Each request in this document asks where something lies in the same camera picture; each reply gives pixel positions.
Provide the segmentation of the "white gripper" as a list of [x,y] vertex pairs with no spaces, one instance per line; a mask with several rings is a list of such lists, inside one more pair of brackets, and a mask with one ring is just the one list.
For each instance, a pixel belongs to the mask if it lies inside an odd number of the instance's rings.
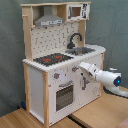
[[100,71],[96,65],[85,62],[81,62],[79,68],[87,80],[95,80],[96,74]]

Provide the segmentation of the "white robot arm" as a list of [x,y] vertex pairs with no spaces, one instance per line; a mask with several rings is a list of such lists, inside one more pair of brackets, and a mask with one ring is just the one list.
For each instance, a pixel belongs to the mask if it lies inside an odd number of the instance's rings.
[[89,82],[102,83],[112,94],[128,98],[128,92],[119,89],[121,84],[121,75],[119,73],[103,71],[96,65],[85,62],[81,62],[79,68]]

